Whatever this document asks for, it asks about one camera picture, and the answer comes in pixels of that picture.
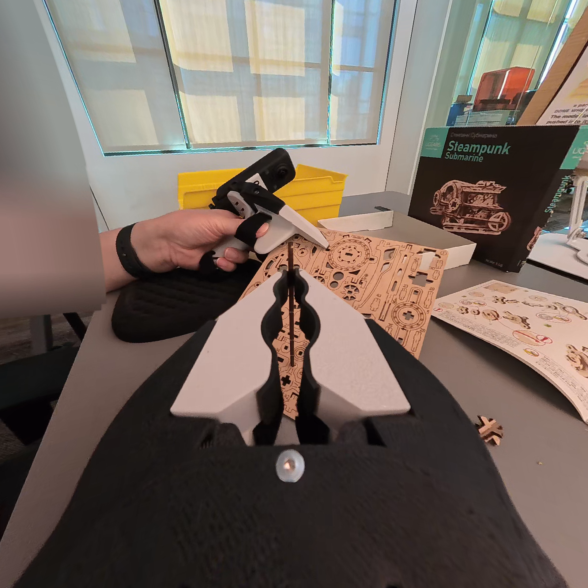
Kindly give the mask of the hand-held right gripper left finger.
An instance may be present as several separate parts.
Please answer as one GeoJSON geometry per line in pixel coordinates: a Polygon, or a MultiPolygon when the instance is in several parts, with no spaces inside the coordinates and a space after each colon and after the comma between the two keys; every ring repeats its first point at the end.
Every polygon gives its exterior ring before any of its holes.
{"type": "Polygon", "coordinates": [[[278,272],[219,316],[187,376],[171,413],[208,417],[273,445],[282,420],[282,389],[273,342],[282,329],[282,273],[278,272]]]}

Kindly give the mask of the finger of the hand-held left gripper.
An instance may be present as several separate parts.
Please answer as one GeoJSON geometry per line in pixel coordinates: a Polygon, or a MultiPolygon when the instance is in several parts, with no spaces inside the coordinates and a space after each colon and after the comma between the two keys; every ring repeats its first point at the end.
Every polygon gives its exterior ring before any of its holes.
{"type": "Polygon", "coordinates": [[[275,247],[289,240],[295,234],[299,234],[323,248],[329,247],[329,242],[323,233],[288,205],[284,205],[279,213],[274,213],[260,204],[257,204],[256,207],[259,212],[270,216],[268,231],[258,238],[254,245],[254,251],[257,254],[270,253],[275,247]]]}

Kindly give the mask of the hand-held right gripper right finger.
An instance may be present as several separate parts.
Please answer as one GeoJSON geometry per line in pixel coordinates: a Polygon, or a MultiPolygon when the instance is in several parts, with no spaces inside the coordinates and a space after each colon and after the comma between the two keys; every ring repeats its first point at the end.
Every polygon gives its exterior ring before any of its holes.
{"type": "Polygon", "coordinates": [[[301,443],[328,443],[346,422],[410,411],[372,327],[378,327],[373,320],[301,270],[300,328],[308,341],[300,382],[301,443]]]}

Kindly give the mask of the large laser-cut wooden sheet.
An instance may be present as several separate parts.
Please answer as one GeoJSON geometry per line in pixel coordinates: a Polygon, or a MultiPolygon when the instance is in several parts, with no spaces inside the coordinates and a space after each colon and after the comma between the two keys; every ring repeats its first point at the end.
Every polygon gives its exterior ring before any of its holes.
{"type": "Polygon", "coordinates": [[[329,241],[328,249],[299,235],[291,238],[294,264],[419,358],[448,252],[320,231],[329,241]]]}

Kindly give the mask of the black model kit box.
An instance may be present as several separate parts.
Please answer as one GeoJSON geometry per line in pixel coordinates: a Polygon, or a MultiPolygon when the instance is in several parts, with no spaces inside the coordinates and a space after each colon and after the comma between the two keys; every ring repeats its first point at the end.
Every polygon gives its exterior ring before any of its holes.
{"type": "Polygon", "coordinates": [[[587,126],[426,130],[409,216],[464,235],[519,272],[587,148],[587,126]]]}

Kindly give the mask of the person's left hand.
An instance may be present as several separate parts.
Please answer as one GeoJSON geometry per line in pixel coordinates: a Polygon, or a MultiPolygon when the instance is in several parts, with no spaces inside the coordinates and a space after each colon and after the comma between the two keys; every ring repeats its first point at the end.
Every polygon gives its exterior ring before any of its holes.
{"type": "Polygon", "coordinates": [[[179,210],[137,223],[131,241],[141,262],[156,273],[197,270],[202,256],[233,237],[241,223],[225,210],[179,210]]]}

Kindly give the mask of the yellow plastic bin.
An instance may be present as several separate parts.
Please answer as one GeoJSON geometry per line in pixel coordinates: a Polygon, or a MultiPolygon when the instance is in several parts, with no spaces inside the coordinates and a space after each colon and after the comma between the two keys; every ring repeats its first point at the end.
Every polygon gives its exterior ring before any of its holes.
{"type": "MultiPolygon", "coordinates": [[[[186,172],[178,174],[180,209],[208,209],[217,189],[240,169],[186,172]]],[[[296,176],[275,194],[311,224],[339,216],[346,174],[299,164],[296,176]]]]}

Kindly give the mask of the black textured foam pad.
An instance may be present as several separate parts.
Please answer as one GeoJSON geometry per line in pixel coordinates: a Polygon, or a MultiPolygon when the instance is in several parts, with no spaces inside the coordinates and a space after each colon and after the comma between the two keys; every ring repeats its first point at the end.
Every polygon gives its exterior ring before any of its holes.
{"type": "Polygon", "coordinates": [[[161,341],[197,331],[234,305],[261,262],[249,259],[232,272],[175,269],[123,287],[112,330],[123,342],[161,341]]]}

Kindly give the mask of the printed instruction sheet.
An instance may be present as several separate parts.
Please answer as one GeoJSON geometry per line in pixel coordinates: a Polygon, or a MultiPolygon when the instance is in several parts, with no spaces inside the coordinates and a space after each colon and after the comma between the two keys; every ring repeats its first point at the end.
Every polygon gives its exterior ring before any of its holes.
{"type": "Polygon", "coordinates": [[[587,423],[587,303],[489,281],[437,298],[432,315],[530,366],[587,423]]]}

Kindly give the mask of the grey table leg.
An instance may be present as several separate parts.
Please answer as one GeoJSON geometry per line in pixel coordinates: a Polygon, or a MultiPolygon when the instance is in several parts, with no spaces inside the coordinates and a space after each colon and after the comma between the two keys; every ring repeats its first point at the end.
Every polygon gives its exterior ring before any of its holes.
{"type": "Polygon", "coordinates": [[[52,350],[54,340],[50,315],[30,317],[29,329],[32,355],[40,355],[52,350]]]}

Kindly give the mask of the blue crate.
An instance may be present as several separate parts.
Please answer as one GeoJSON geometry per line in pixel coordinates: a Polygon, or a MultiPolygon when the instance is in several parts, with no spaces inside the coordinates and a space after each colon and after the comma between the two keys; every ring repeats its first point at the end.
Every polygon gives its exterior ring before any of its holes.
{"type": "Polygon", "coordinates": [[[447,120],[447,126],[455,127],[490,127],[516,124],[519,113],[516,109],[490,109],[474,111],[471,105],[467,106],[462,114],[455,118],[454,122],[447,120]]]}

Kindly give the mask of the orange 3D printer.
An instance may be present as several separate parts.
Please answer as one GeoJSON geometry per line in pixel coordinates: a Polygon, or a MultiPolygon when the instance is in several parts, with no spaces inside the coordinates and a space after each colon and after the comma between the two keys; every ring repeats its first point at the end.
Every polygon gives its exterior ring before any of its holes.
{"type": "Polygon", "coordinates": [[[480,79],[474,99],[474,112],[514,110],[527,92],[535,70],[515,66],[485,72],[480,79]]]}

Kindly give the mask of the narrow side window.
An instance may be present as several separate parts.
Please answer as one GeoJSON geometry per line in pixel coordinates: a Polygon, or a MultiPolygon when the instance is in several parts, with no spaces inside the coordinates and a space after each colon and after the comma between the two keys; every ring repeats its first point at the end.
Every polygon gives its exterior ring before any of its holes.
{"type": "Polygon", "coordinates": [[[454,122],[467,106],[474,106],[485,72],[515,66],[533,68],[532,82],[516,108],[518,122],[585,8],[587,1],[483,1],[478,4],[447,120],[454,122]]]}

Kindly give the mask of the white printed sign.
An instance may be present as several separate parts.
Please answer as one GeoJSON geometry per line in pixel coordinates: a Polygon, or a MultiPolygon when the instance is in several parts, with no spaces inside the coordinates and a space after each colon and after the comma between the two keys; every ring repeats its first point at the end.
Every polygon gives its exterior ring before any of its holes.
{"type": "Polygon", "coordinates": [[[580,58],[536,124],[587,124],[587,55],[580,58]]]}

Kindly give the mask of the leaning wooden board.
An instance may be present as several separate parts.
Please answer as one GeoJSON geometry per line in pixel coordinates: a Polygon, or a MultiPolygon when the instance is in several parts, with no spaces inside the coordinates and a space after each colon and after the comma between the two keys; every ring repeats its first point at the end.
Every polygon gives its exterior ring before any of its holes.
{"type": "Polygon", "coordinates": [[[587,48],[587,8],[559,52],[544,81],[521,115],[518,126],[532,126],[548,112],[587,48]]]}

